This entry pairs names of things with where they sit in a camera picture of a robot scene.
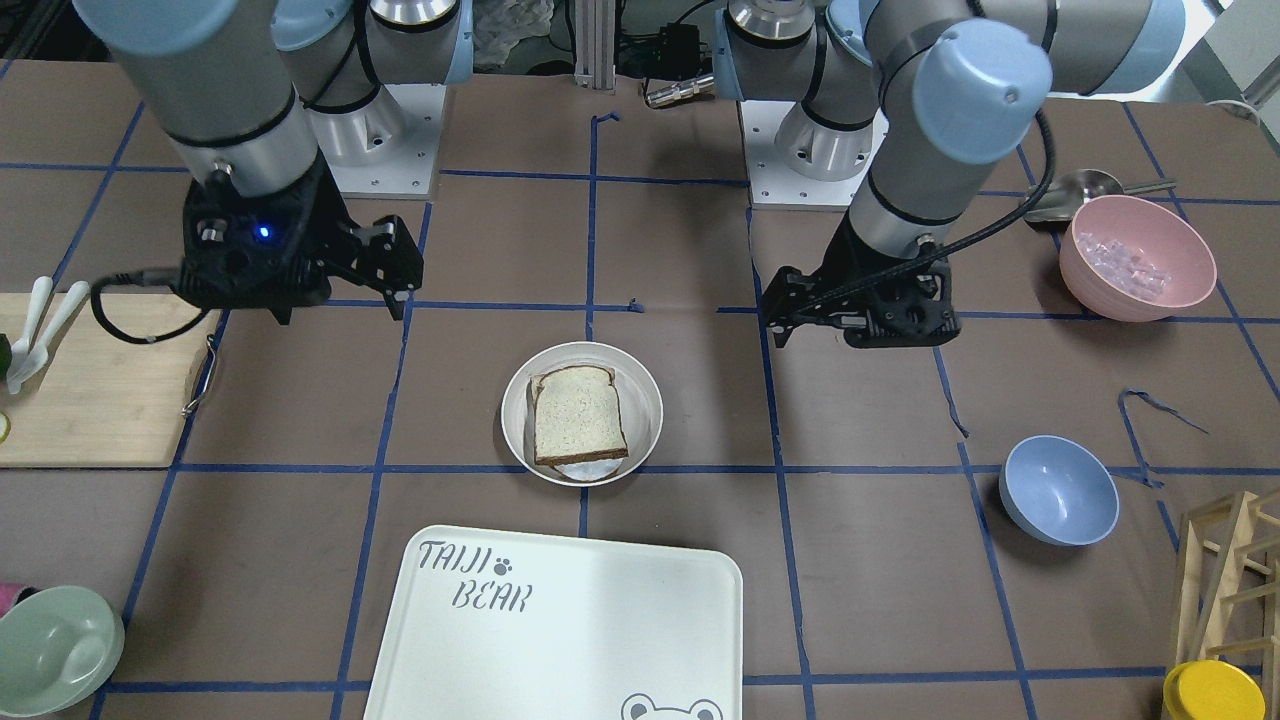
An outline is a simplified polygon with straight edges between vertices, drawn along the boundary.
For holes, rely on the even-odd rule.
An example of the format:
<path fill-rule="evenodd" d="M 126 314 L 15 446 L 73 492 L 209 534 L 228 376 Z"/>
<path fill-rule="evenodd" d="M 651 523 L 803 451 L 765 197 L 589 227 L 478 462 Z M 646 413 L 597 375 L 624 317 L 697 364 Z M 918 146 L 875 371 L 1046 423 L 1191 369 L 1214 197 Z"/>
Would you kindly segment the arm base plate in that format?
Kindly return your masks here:
<path fill-rule="evenodd" d="M 348 199 L 429 199 L 447 91 L 444 85 L 390 85 L 352 113 L 311 113 L 340 192 Z"/>
<path fill-rule="evenodd" d="M 751 206 L 842 211 L 861 187 L 888 122 L 841 131 L 814 120 L 800 102 L 739 104 Z"/>

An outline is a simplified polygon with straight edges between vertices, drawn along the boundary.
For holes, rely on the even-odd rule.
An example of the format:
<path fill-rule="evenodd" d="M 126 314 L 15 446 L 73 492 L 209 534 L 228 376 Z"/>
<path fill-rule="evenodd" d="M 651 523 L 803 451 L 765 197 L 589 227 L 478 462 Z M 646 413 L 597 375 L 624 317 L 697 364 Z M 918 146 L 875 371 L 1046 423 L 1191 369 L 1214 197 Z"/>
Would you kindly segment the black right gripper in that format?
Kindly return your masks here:
<path fill-rule="evenodd" d="M 212 170 L 191 182 L 182 222 L 172 290 L 196 307 L 266 309 L 284 325 L 293 309 L 325 304 L 339 277 L 375 291 L 402 322 L 422 284 L 422 254 L 404 220 L 356 223 L 321 152 L 292 184 L 259 197 Z"/>

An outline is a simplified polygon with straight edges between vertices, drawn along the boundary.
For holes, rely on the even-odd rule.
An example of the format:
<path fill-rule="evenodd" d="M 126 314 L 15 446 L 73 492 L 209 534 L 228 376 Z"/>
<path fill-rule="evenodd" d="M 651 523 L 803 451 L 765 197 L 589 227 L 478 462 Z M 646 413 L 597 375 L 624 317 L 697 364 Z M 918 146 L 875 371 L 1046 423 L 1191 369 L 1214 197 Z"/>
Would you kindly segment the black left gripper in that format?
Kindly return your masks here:
<path fill-rule="evenodd" d="M 763 316 L 773 346 L 783 348 L 801 325 L 841 329 L 854 348 L 934 347 L 957 338 L 961 324 L 951 304 L 952 278 L 945 260 L 806 309 L 818 296 L 901 261 L 872 249 L 842 218 L 810 275 L 782 266 L 764 288 Z"/>

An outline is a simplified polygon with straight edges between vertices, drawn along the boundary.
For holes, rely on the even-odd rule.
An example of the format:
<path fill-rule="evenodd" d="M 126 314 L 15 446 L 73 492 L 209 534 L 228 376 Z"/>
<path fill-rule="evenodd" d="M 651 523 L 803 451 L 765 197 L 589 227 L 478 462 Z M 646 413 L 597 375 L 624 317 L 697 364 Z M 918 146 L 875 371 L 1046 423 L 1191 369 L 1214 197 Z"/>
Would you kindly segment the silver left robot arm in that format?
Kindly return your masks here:
<path fill-rule="evenodd" d="M 948 256 L 1021 218 L 946 236 L 995 168 L 1037 127 L 1044 174 L 1056 150 L 1052 92 L 1129 94 L 1175 60 L 1179 1 L 730 1 L 716 19 L 722 97 L 794 101 L 819 129 L 887 132 L 820 265 L 780 268 L 762 319 L 777 347 L 801 325 L 842 331 L 854 348 L 932 347 L 961 329 Z"/>

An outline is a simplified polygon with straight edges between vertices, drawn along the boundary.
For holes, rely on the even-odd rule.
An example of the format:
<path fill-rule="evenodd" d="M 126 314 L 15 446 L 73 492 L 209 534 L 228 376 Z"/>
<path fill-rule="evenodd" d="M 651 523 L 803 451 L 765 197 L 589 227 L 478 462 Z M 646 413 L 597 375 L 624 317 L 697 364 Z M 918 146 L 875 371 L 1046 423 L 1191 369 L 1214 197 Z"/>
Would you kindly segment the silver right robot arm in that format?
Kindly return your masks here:
<path fill-rule="evenodd" d="M 403 219 L 349 214 L 333 167 L 402 149 L 393 85 L 453 85 L 474 70 L 471 1 L 78 1 L 172 141 L 192 181 L 173 268 L 105 275 L 163 287 L 201 313 L 265 309 L 287 324 L 332 279 L 379 293 L 401 320 L 424 260 Z"/>

